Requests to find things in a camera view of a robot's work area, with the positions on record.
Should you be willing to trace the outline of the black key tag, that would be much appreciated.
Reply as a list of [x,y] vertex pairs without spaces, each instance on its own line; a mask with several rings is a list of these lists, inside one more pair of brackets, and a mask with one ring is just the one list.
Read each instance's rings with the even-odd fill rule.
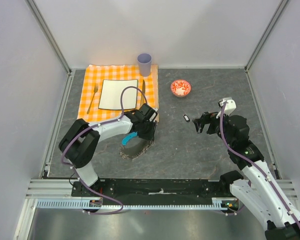
[[190,118],[189,118],[189,116],[188,116],[187,114],[184,114],[184,115],[183,115],[183,118],[184,118],[184,120],[185,120],[187,123],[190,122]]

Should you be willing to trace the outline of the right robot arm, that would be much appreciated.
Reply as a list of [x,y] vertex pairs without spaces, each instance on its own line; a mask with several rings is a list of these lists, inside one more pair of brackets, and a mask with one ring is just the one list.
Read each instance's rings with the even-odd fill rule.
[[273,177],[264,156],[249,139],[247,119],[204,112],[192,120],[197,133],[208,126],[207,134],[218,135],[239,171],[220,177],[219,191],[235,196],[254,215],[268,240],[300,240],[300,211],[288,199]]

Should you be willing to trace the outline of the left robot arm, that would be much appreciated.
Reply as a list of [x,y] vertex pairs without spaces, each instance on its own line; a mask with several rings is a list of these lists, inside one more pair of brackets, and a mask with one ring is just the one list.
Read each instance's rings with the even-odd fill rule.
[[134,159],[154,141],[158,110],[144,103],[140,109],[125,111],[117,118],[99,123],[77,119],[59,143],[62,159],[69,160],[80,180],[82,191],[89,197],[100,191],[99,176],[91,163],[98,143],[125,135],[120,154]]

